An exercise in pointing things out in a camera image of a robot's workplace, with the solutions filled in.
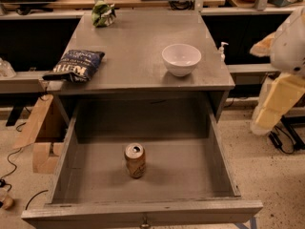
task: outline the gold can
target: gold can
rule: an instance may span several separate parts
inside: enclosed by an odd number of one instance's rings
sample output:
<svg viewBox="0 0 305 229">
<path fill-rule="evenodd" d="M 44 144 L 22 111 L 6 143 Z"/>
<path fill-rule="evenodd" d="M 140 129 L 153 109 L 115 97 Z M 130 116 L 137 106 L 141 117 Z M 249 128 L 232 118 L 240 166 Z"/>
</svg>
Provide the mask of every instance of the gold can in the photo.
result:
<svg viewBox="0 0 305 229">
<path fill-rule="evenodd" d="M 146 169 L 145 150 L 139 143 L 131 143 L 125 149 L 126 167 L 132 178 L 140 178 Z"/>
</svg>

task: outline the drawer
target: drawer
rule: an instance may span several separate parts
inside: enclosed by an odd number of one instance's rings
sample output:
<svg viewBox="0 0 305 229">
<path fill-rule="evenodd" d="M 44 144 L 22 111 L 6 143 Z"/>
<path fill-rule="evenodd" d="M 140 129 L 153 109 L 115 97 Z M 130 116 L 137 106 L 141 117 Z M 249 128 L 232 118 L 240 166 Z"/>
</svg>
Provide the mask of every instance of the drawer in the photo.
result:
<svg viewBox="0 0 305 229">
<path fill-rule="evenodd" d="M 139 179 L 124 158 L 133 142 Z M 262 208 L 242 199 L 202 92 L 79 97 L 64 145 L 48 203 L 22 214 L 36 228 L 244 222 Z"/>
</svg>

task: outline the concrete floor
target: concrete floor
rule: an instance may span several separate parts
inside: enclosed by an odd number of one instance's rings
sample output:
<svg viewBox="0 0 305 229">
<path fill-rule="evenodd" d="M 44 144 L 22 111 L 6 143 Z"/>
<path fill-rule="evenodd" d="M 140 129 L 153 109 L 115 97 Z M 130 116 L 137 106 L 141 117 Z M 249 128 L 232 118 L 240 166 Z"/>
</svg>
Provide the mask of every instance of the concrete floor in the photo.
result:
<svg viewBox="0 0 305 229">
<path fill-rule="evenodd" d="M 256 101 L 235 101 L 226 108 L 218 123 L 226 156 L 232 168 L 242 197 L 261 200 L 264 208 L 256 215 L 260 229 L 303 229 L 305 228 L 305 152 L 284 155 L 274 148 L 266 136 L 253 135 L 249 129 Z M 24 111 L 14 127 L 6 127 L 10 109 L 0 109 L 0 177 L 13 169 L 7 156 L 14 138 L 19 135 L 16 126 L 25 122 L 29 114 Z M 298 128 L 305 137 L 305 128 Z M 284 145 L 291 143 L 284 135 Z M 51 176 L 34 174 L 31 168 L 32 147 L 11 156 L 18 167 L 6 182 L 12 184 L 10 195 L 15 199 L 14 207 L 0 209 L 0 228 L 31 229 L 20 219 L 28 201 L 36 193 L 50 186 Z M 36 197 L 29 208 L 39 208 L 46 199 L 46 193 Z M 235 225 L 175 226 L 167 229 L 214 229 L 237 228 Z"/>
</svg>

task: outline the bowl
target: bowl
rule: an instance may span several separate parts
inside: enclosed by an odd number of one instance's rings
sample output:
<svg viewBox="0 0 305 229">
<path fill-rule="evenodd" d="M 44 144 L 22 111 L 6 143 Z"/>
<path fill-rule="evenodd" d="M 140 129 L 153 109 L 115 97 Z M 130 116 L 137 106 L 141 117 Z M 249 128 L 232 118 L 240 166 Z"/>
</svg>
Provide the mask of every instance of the bowl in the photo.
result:
<svg viewBox="0 0 305 229">
<path fill-rule="evenodd" d="M 201 60 L 201 52 L 188 44 L 172 44 L 162 52 L 165 67 L 175 76 L 191 73 Z"/>
</svg>

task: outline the drawer handle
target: drawer handle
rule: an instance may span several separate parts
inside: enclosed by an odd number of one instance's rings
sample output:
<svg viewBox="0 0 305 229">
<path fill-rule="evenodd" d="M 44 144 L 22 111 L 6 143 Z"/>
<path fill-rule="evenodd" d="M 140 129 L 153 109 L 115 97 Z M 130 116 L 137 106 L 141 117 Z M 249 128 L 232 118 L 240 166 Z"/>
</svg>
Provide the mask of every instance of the drawer handle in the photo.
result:
<svg viewBox="0 0 305 229">
<path fill-rule="evenodd" d="M 143 218 L 143 223 L 140 225 L 140 229 L 150 229 L 151 226 L 147 223 L 147 219 Z"/>
</svg>

